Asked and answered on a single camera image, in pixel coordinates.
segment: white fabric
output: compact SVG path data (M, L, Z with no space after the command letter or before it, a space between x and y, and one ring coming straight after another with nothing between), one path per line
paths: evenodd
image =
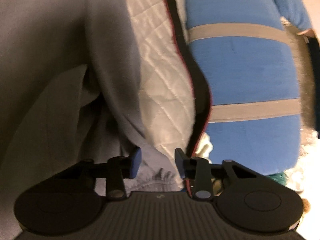
M127 5L141 57L140 108L146 138L174 164L175 148L185 150L193 130L191 80L173 42L164 0L127 0ZM177 5L184 26L184 0L177 0Z
M198 147L195 151L195 156L204 158L209 161L209 163L212 163L212 161L209 159L209 155L213 150L213 145L210 141L210 136L207 135L207 133L203 133L201 135L201 138L198 143Z

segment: blue cushion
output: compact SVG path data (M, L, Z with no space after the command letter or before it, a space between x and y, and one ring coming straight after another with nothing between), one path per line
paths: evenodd
M311 28L311 23L307 10L302 0L274 0L280 15L289 20L300 30Z
M209 123L212 163L231 159L263 175L295 165L299 157L300 116Z
M283 30L273 0L186 0L187 26L252 23ZM213 104L264 102L299 97L289 46L253 37L216 37L190 43L212 89ZM213 163L224 159L262 174L291 168L300 146L300 116L210 123Z

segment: black mount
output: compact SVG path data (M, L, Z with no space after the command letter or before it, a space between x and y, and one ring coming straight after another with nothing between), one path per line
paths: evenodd
M15 202L15 216L21 227L38 235L65 235L82 230L95 223L101 212L110 212L115 203L129 207L130 203L139 202L135 192L135 197L127 197L123 179L133 179L140 162L140 150L131 157L115 157L107 163L81 161L22 193ZM180 176L194 182L191 198L185 192L154 197L141 192L142 198L150 198L151 202L156 199L163 205L172 201L175 206L175 199L181 198L184 204L176 214L184 213L188 205L197 210L203 203L206 210L216 212L234 228L255 234L288 232L300 221L303 204L298 194L239 163L225 160L222 165L209 164L202 158L186 157L180 148L175 151L175 162ZM94 191L96 178L106 179L105 197ZM223 192L219 196L213 194L212 179L222 181ZM142 209L148 210L142 206L136 212Z
M192 197L213 201L217 211L236 227L274 233L294 229L303 214L303 203L291 189L232 160L222 165L202 158L188 158L176 149L180 176L193 180ZM220 179L221 195L214 197L211 179Z

